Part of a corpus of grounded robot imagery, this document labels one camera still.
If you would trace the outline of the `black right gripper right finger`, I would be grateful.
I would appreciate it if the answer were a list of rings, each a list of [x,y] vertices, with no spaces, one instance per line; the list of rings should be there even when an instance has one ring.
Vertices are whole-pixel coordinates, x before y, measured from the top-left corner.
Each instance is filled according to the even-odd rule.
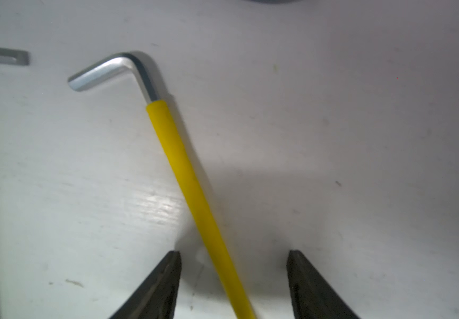
[[[287,276],[296,319],[358,319],[300,250],[289,251]]]

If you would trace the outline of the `yellow handled hex key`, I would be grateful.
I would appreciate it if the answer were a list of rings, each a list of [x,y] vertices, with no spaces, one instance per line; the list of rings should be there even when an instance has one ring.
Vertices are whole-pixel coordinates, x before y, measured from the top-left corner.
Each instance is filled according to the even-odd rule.
[[[73,90],[82,92],[126,71],[135,76],[143,93],[152,126],[236,317],[254,318],[253,307],[205,198],[170,109],[159,97],[145,64],[132,53],[113,54],[69,77],[68,84]]]

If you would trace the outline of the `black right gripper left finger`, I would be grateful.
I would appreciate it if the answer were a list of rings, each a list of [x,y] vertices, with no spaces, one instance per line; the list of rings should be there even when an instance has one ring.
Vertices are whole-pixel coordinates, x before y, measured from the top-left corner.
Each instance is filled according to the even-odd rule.
[[[181,271],[180,252],[169,251],[111,319],[173,318]]]

